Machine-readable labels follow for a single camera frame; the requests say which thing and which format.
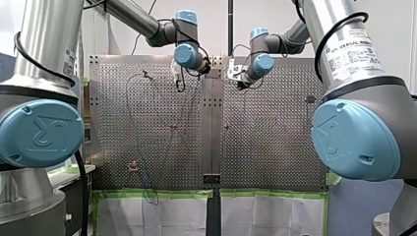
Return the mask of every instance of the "hole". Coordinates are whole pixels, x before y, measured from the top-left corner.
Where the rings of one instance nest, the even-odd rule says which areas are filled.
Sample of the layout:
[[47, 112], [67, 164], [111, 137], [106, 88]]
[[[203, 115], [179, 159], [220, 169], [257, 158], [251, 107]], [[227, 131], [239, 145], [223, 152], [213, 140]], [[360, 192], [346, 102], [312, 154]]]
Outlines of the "hole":
[[28, 108], [27, 106], [25, 106], [24, 108], [22, 108], [22, 110], [25, 112], [25, 114], [30, 115], [31, 114], [31, 110], [30, 108]]
[[14, 159], [14, 160], [20, 160], [21, 157], [19, 155], [11, 155], [9, 156], [9, 158]]
[[344, 105], [346, 105], [344, 102], [338, 103], [336, 106], [336, 111], [340, 112], [343, 109]]

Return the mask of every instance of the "pegboard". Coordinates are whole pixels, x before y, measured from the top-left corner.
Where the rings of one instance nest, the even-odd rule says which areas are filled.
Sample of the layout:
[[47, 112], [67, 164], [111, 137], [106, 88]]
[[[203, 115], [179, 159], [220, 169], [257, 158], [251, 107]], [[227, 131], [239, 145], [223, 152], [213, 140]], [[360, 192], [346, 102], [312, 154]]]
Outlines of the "pegboard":
[[310, 136], [323, 94], [313, 61], [276, 58], [275, 68], [257, 89], [239, 91], [225, 84], [223, 188], [325, 189], [327, 169]]
[[171, 60], [91, 58], [95, 189], [203, 187], [202, 82], [186, 76], [178, 92]]
[[204, 174], [220, 173], [222, 188], [325, 190], [310, 137], [322, 96], [313, 59], [275, 59], [262, 86], [243, 91], [218, 69], [227, 59], [212, 59], [215, 77], [185, 73], [177, 92], [172, 57], [90, 58], [95, 189], [202, 189]]

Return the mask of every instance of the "sticker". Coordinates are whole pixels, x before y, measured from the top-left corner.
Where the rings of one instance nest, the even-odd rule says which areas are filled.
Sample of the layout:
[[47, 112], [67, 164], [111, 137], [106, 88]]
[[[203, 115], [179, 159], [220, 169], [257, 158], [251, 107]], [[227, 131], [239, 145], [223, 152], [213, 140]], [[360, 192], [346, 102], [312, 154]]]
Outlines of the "sticker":
[[364, 29], [352, 29], [350, 37], [329, 43], [325, 50], [335, 80], [346, 80], [360, 70], [383, 70], [373, 42]]
[[65, 50], [64, 69], [62, 72], [67, 76], [74, 75], [74, 64], [76, 63], [76, 56], [70, 49]]

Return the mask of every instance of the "white plastic sheet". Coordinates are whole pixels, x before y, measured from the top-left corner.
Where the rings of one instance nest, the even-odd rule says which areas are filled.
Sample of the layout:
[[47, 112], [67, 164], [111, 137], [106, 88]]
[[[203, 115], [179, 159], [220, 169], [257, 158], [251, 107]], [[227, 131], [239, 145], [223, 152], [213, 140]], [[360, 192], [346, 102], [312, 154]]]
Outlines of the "white plastic sheet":
[[325, 236], [326, 195], [291, 196], [257, 191], [223, 195], [222, 236]]
[[207, 198], [104, 198], [96, 209], [97, 236], [206, 236]]

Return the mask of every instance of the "black cable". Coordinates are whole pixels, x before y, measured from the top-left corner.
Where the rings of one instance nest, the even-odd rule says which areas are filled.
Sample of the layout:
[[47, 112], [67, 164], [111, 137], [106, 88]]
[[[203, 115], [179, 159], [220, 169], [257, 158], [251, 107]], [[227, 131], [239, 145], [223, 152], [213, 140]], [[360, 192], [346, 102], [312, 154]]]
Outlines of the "black cable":
[[258, 86], [252, 87], [252, 85], [249, 85], [248, 88], [252, 90], [256, 90], [256, 89], [259, 89], [263, 84], [264, 84], [264, 77], [261, 78], [261, 82]]
[[303, 14], [301, 14], [301, 10], [300, 10], [300, 2], [299, 2], [299, 0], [295, 0], [295, 1], [294, 1], [294, 4], [295, 4], [295, 10], [297, 10], [297, 15], [298, 15], [298, 17], [300, 18], [300, 20], [301, 20], [304, 24], [306, 24], [306, 19], [304, 18]]
[[83, 195], [83, 219], [81, 224], [81, 236], [88, 235], [89, 227], [89, 182], [87, 180], [86, 168], [84, 167], [84, 161], [81, 157], [79, 150], [76, 151], [75, 157], [80, 170], [82, 195]]
[[[142, 160], [142, 162], [144, 164], [144, 170], [145, 170], [145, 175], [146, 176], [145, 177], [143, 176], [141, 178], [141, 180], [142, 180], [143, 185], [144, 185], [145, 188], [150, 188], [155, 193], [155, 195], [156, 195], [156, 203], [152, 202], [147, 197], [147, 195], [145, 194], [145, 188], [144, 188], [144, 192], [143, 192], [144, 199], [145, 199], [145, 201], [147, 201], [148, 204], [157, 206], [157, 205], [159, 205], [159, 195], [158, 195], [157, 190], [153, 187], [152, 181], [150, 179], [150, 171], [149, 171], [148, 160], [145, 158], [145, 156], [144, 156], [144, 154], [142, 153], [142, 150], [141, 150], [141, 142], [139, 140], [139, 134], [138, 134], [138, 131], [136, 129], [136, 122], [135, 122], [135, 119], [133, 118], [132, 110], [131, 110], [131, 107], [130, 107], [130, 100], [129, 100], [129, 83], [130, 83], [131, 80], [133, 80], [134, 78], [138, 77], [139, 75], [140, 74], [137, 74], [137, 75], [134, 75], [134, 76], [130, 77], [128, 79], [127, 83], [126, 83], [126, 92], [125, 92], [125, 96], [126, 96], [125, 97], [126, 98], [126, 108], [128, 110], [128, 115], [129, 115], [130, 123], [132, 125], [132, 128], [135, 131], [136, 148], [137, 148], [138, 153], [139, 153], [139, 156], [141, 157], [141, 160]], [[143, 74], [143, 77], [151, 80], [151, 77], [148, 76], [148, 73], [144, 73]]]
[[323, 50], [325, 50], [326, 44], [328, 43], [328, 40], [340, 29], [340, 27], [342, 27], [345, 23], [349, 22], [352, 19], [358, 18], [358, 17], [363, 17], [364, 19], [362, 20], [364, 23], [366, 23], [369, 19], [369, 15], [368, 13], [365, 12], [357, 12], [354, 13], [342, 20], [340, 20], [339, 22], [337, 22], [336, 24], [334, 24], [334, 26], [328, 31], [328, 33], [325, 34], [325, 36], [323, 37], [322, 41], [320, 42], [319, 46], [317, 47], [316, 50], [316, 57], [315, 57], [315, 71], [316, 71], [316, 75], [319, 78], [319, 80], [321, 82], [323, 82], [323, 78], [322, 78], [322, 74], [320, 72], [320, 58], [322, 56]]
[[94, 4], [91, 4], [89, 6], [86, 6], [86, 7], [83, 8], [83, 10], [90, 9], [90, 8], [94, 8], [94, 7], [96, 7], [96, 6], [100, 5], [100, 4], [105, 3], [105, 1], [106, 0], [102, 0], [102, 1], [96, 2]]
[[195, 77], [195, 78], [199, 78], [201, 76], [200, 73], [198, 73], [197, 75], [194, 75], [190, 72], [190, 70], [188, 70], [188, 68], [185, 68], [185, 71], [187, 72], [187, 74], [191, 77]]
[[232, 54], [231, 54], [231, 56], [232, 56], [232, 57], [234, 57], [234, 51], [236, 51], [236, 49], [237, 49], [238, 47], [244, 47], [244, 48], [246, 48], [246, 49], [248, 49], [248, 50], [251, 50], [251, 48], [250, 48], [250, 47], [248, 47], [248, 46], [246, 46], [246, 45], [243, 45], [243, 44], [236, 44], [236, 46], [234, 46], [234, 47], [233, 47], [233, 49], [232, 49]]
[[21, 32], [18, 31], [15, 35], [15, 47], [16, 49], [18, 49], [19, 53], [25, 58], [27, 59], [29, 62], [31, 62], [35, 67], [39, 68], [42, 71], [45, 71], [53, 76], [56, 76], [60, 79], [65, 80], [66, 82], [70, 83], [70, 86], [73, 87], [76, 83], [73, 81], [73, 79], [71, 79], [70, 77], [60, 74], [58, 72], [54, 72], [51, 69], [43, 66], [42, 64], [40, 64], [39, 62], [37, 62], [36, 60], [34, 60], [31, 56], [28, 55], [28, 53], [25, 51], [24, 47], [21, 44]]
[[[152, 5], [150, 6], [150, 9], [149, 9], [149, 11], [148, 11], [148, 14], [149, 14], [149, 15], [150, 15], [150, 13], [151, 13], [151, 12], [152, 12], [152, 10], [153, 10], [153, 7], [155, 6], [156, 1], [157, 1], [157, 0], [153, 0]], [[133, 47], [133, 50], [132, 50], [131, 55], [135, 54], [136, 47], [138, 46], [138, 41], [139, 41], [139, 38], [140, 38], [140, 37], [141, 37], [141, 34], [139, 33], [139, 34], [138, 34], [138, 36], [136, 37], [136, 40], [135, 40], [135, 46]]]
[[410, 235], [412, 235], [415, 232], [417, 232], [417, 224], [411, 226], [409, 229], [405, 230], [399, 236], [410, 236]]
[[183, 88], [180, 89], [180, 81], [177, 81], [175, 83], [175, 85], [177, 86], [177, 91], [178, 92], [184, 92], [185, 91], [185, 79], [184, 79], [184, 68], [181, 67], [181, 78], [182, 78], [182, 83], [183, 83]]

